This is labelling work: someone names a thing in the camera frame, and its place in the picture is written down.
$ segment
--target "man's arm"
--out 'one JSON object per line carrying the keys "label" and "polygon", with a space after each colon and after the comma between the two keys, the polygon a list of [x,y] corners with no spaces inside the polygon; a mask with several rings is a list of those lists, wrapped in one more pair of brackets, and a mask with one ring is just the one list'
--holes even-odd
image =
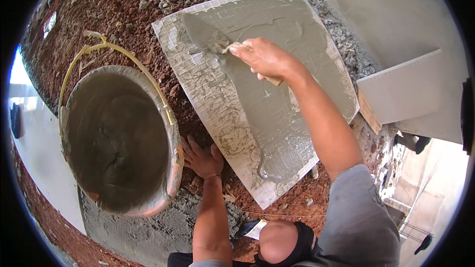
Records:
{"label": "man's arm", "polygon": [[223,156],[215,144],[211,146],[211,155],[207,154],[190,135],[189,144],[183,137],[181,142],[185,152],[185,166],[204,179],[203,200],[193,231],[193,262],[218,259],[231,267],[228,214],[221,184]]}
{"label": "man's arm", "polygon": [[262,37],[245,40],[243,45],[233,46],[230,51],[246,62],[260,80],[264,76],[283,79],[292,89],[315,151],[331,181],[354,165],[363,163],[351,128],[297,58]]}

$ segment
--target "gray t-shirt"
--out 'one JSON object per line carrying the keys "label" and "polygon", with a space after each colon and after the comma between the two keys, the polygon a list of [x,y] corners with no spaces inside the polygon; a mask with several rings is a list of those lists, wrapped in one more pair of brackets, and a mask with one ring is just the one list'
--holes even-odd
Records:
{"label": "gray t-shirt", "polygon": [[[364,164],[356,165],[332,183],[326,224],[318,238],[314,260],[294,266],[398,266],[401,243],[378,189]],[[190,267],[224,267],[216,259]]]}

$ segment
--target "cement residue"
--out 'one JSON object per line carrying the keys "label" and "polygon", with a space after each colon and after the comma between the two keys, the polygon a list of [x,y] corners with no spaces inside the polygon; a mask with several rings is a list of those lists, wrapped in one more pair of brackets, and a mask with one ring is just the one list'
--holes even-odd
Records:
{"label": "cement residue", "polygon": [[86,75],[68,100],[69,164],[97,205],[124,213],[163,186],[168,139],[152,98],[115,67]]}
{"label": "cement residue", "polygon": [[[128,219],[101,211],[80,193],[86,233],[116,254],[145,266],[166,266],[171,252],[191,252],[193,229],[201,197],[180,189],[173,202],[160,214]],[[229,236],[234,238],[242,210],[227,202]]]}
{"label": "cement residue", "polygon": [[[324,28],[315,22],[304,0],[239,0],[196,15],[219,28],[232,42],[259,36],[272,40],[304,63],[343,116],[353,116],[353,100],[341,82],[336,64],[325,53]],[[193,28],[206,30],[208,26]],[[196,37],[200,35],[209,39],[206,33],[195,33]],[[274,182],[296,175],[313,157],[314,149],[302,114],[294,110],[288,88],[259,81],[246,63],[230,54],[218,61],[236,89],[261,149],[259,175]]]}

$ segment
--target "concrete floor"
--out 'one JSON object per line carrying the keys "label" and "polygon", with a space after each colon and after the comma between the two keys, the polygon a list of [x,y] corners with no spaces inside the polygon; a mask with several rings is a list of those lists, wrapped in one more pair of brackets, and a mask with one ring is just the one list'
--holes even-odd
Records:
{"label": "concrete floor", "polygon": [[327,0],[386,69],[436,49],[445,70],[439,110],[398,123],[401,129],[461,143],[462,82],[468,77],[465,51],[443,0]]}

